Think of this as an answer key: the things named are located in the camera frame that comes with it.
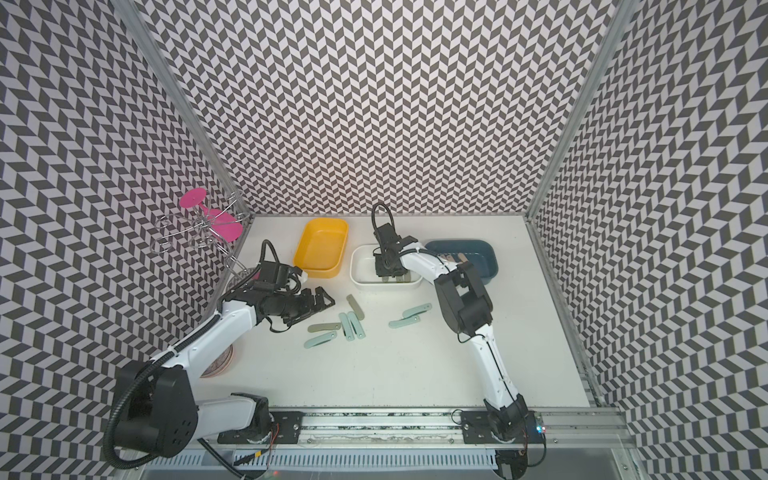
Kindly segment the white storage box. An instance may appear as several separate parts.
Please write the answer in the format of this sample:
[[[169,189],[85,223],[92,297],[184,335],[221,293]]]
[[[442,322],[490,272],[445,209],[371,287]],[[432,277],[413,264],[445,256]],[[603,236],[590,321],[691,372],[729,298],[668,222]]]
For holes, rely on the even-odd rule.
[[[422,282],[422,277],[408,272],[401,276],[378,276],[375,255],[379,247],[365,244],[357,247],[351,255],[349,276],[352,283],[362,291],[401,291],[415,289]]]

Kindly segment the yellow storage box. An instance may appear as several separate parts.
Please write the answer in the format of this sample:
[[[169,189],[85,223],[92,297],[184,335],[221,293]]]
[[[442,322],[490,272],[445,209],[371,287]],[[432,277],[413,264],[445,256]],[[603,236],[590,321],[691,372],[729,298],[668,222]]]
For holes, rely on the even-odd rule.
[[[340,218],[315,218],[303,230],[293,264],[310,278],[330,279],[338,275],[349,233]]]

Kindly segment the dark teal storage box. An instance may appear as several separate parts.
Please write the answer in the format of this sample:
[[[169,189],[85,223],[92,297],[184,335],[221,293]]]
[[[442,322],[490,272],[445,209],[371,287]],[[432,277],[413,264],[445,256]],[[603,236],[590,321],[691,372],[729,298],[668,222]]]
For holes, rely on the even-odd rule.
[[[464,253],[468,261],[476,267],[484,285],[488,285],[499,272],[495,251],[488,242],[483,240],[433,240],[426,244],[426,248],[439,256],[444,253],[451,254],[456,263],[463,263],[459,260],[458,253]]]

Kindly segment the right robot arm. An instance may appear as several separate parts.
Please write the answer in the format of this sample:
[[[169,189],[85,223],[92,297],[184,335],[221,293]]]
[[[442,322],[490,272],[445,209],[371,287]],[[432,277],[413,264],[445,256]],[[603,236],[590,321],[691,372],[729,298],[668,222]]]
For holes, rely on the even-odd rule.
[[[473,349],[491,432],[503,443],[520,441],[529,410],[498,349],[493,303],[478,270],[468,261],[440,258],[416,238],[399,235],[391,222],[375,225],[373,232],[378,245],[374,254],[376,275],[415,273],[433,285],[445,323],[459,342]]]

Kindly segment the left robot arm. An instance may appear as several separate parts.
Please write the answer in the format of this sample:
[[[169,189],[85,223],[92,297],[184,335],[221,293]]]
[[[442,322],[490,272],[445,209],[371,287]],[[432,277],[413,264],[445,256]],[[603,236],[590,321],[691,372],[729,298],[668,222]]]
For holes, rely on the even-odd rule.
[[[171,458],[190,443],[235,432],[247,441],[270,440],[274,420],[266,397],[232,393],[198,401],[194,387],[236,340],[279,319],[292,328],[334,306],[324,288],[305,288],[295,266],[262,261],[217,301],[212,315],[190,334],[147,361],[118,369],[102,457],[128,470]]]

